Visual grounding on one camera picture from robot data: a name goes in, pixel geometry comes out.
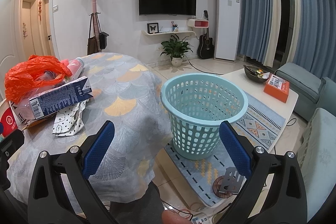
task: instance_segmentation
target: potted plant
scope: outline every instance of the potted plant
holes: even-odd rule
[[[180,40],[177,34],[171,36],[172,38],[169,41],[163,41],[161,43],[163,52],[161,55],[170,55],[170,60],[173,67],[178,68],[182,64],[182,57],[185,56],[185,53],[192,51],[189,42],[186,41],[186,38]]]

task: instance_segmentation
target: finger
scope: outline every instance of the finger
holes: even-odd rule
[[[191,224],[191,222],[182,216],[171,212],[170,210],[164,210],[162,212],[163,224]]]

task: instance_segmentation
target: white standing air conditioner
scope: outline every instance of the white standing air conditioner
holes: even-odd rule
[[[235,61],[240,30],[240,0],[217,1],[215,58]]]

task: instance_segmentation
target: beige curtain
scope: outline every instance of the beige curtain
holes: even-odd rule
[[[293,62],[297,41],[299,38],[300,32],[300,23],[301,23],[301,0],[295,0],[295,17],[294,17],[294,29],[291,46],[289,48],[287,62]]]
[[[268,67],[273,67],[275,51],[277,49],[278,37],[281,22],[281,0],[273,0],[273,13],[269,41],[266,50],[266,56],[263,64]]]

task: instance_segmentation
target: curtain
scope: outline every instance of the curtain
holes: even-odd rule
[[[277,50],[278,45],[280,22],[281,22],[281,0],[273,0],[271,29],[269,34],[266,56],[263,62],[263,64],[268,67],[273,67],[275,52]]]
[[[241,0],[238,53],[264,62],[272,21],[273,0]]]
[[[301,23],[293,62],[317,77],[336,81],[336,0],[301,0]]]
[[[288,52],[287,62],[293,62],[296,48],[297,48],[297,41],[299,39],[300,33],[300,23],[301,23],[301,0],[294,0],[295,1],[295,11],[294,11],[294,29],[293,29],[293,36],[291,46]]]

